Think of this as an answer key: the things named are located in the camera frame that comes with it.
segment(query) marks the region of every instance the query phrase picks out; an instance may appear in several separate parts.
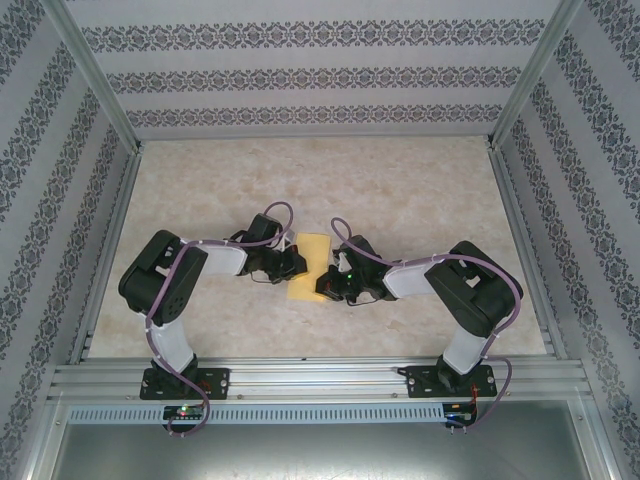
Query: yellow block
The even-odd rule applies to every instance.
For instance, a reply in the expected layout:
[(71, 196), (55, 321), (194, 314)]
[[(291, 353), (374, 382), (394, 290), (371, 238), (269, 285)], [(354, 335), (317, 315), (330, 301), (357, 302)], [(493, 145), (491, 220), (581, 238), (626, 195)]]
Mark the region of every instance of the yellow block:
[(298, 275), (289, 281), (287, 298), (306, 300), (308, 302), (324, 302), (325, 297), (316, 292), (316, 280), (329, 269), (329, 235), (317, 233), (298, 233), (296, 236), (298, 253), (307, 261), (307, 275)]

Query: patterned wallpaper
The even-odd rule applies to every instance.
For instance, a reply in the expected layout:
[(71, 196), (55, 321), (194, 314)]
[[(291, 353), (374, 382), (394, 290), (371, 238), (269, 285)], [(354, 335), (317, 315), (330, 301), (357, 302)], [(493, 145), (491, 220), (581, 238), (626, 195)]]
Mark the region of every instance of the patterned wallpaper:
[(487, 134), (557, 2), (68, 6), (138, 136), (175, 139)]
[(640, 478), (640, 15), (587, 1), (502, 146), (564, 342)]
[(0, 479), (9, 479), (51, 367), (68, 360), (129, 156), (37, 1), (1, 1), (0, 32)]

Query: beige table surface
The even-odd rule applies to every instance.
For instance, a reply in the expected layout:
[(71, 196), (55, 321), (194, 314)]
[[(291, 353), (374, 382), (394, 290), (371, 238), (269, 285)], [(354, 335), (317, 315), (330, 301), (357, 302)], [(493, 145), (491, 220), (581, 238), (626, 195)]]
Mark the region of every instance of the beige table surface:
[[(491, 352), (545, 353), (482, 138), (346, 137), (148, 143), (90, 356), (150, 355), (117, 284), (157, 230), (221, 239), (275, 200), (293, 205), (295, 231), (330, 233), (342, 216), (387, 259), (471, 240), (525, 288)], [(272, 214), (286, 222), (286, 210)], [(435, 295), (350, 308), (286, 293), (284, 283), (201, 278), (183, 314), (191, 346), (200, 357), (436, 356), (456, 327)]]

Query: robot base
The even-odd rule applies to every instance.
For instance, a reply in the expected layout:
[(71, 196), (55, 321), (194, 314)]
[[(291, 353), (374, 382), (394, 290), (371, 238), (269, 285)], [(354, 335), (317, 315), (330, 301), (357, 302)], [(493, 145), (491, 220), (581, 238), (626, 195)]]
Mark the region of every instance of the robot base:
[[(198, 368), (194, 355), (194, 367), (189, 365), (183, 372), (186, 378), (198, 385), (207, 394), (209, 400), (226, 400), (229, 391), (228, 368)], [(163, 368), (151, 362), (153, 368), (147, 368), (140, 386), (141, 400), (200, 400), (195, 390), (183, 384)]]
[(416, 365), (398, 369), (398, 374), (406, 377), (409, 398), (472, 397), (473, 385), (477, 397), (495, 397), (498, 394), (493, 369), (489, 365), (478, 365), (463, 385), (451, 392), (438, 377), (438, 367)]

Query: perforated metal strip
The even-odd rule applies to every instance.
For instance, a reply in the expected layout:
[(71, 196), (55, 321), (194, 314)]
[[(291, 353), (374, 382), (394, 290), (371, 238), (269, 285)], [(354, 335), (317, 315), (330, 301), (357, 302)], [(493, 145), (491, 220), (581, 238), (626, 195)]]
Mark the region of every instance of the perforated metal strip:
[[(74, 406), (71, 425), (151, 425), (163, 423), (162, 405)], [(442, 422), (441, 403), (368, 405), (215, 405), (210, 424), (335, 424)], [(176, 420), (176, 424), (197, 421)]]

